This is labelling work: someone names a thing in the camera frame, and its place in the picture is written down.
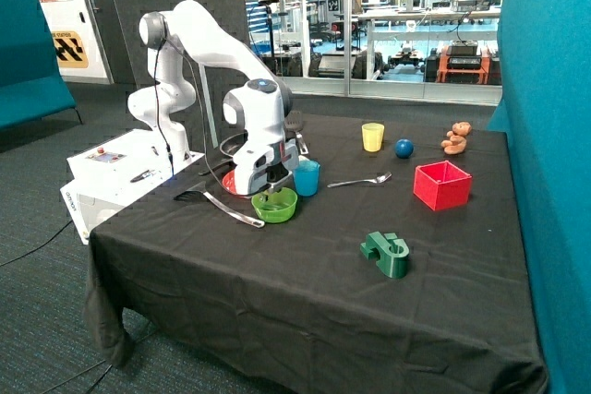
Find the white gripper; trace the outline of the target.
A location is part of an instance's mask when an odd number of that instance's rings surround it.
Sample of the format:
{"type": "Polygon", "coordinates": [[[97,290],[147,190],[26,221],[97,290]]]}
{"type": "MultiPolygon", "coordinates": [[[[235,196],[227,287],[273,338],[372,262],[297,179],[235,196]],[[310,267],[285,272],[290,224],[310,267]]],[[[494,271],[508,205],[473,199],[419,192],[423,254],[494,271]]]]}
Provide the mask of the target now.
{"type": "Polygon", "coordinates": [[[299,165],[299,152],[293,139],[270,145],[247,141],[233,162],[236,193],[251,196],[283,186],[299,165]]]}

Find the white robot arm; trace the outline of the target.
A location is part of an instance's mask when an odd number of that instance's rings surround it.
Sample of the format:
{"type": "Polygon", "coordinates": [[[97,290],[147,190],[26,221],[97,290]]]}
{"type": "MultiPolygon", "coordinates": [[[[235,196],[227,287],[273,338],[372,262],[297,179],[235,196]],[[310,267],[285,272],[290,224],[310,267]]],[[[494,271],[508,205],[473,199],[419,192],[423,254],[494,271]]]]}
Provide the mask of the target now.
{"type": "Polygon", "coordinates": [[[170,117],[196,100],[195,87],[183,75],[183,60],[189,56],[201,67],[231,69],[247,78],[223,99],[225,121],[247,133],[246,143],[233,156],[236,193],[250,196],[285,186],[299,164],[296,142],[284,132],[291,90],[194,0],[171,11],[145,14],[139,34],[148,48],[148,70],[155,83],[133,92],[128,109],[155,134],[167,169],[179,172],[189,156],[186,129],[170,117]]]}

